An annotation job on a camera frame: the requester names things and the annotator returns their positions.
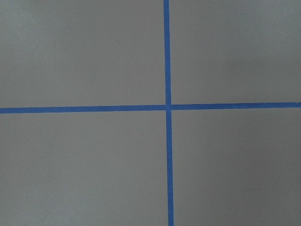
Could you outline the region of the crossing blue tape strip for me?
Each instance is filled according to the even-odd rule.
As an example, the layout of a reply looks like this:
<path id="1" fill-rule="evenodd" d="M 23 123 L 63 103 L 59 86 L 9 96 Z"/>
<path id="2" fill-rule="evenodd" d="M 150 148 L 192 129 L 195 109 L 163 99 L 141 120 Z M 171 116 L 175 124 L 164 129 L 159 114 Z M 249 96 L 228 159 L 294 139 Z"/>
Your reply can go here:
<path id="1" fill-rule="evenodd" d="M 1 108 L 1 114 L 14 113 L 87 113 L 131 111 L 180 111 L 220 109 L 300 108 L 300 102 L 224 103 L 224 104 L 171 104 L 171 105 L 108 105 L 108 106 L 55 106 Z"/>

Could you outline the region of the long blue tape strip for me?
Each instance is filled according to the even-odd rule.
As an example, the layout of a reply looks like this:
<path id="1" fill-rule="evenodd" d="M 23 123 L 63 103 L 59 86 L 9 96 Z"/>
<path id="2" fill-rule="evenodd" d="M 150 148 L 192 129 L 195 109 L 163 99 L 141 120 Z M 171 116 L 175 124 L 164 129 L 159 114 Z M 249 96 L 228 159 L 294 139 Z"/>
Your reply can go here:
<path id="1" fill-rule="evenodd" d="M 172 146 L 172 92 L 170 57 L 170 16 L 169 1 L 163 1 L 164 10 L 164 51 L 165 51 L 165 106 L 166 106 L 166 165 L 167 165 L 167 215 L 168 225 L 174 225 L 173 190 L 173 146 Z"/>

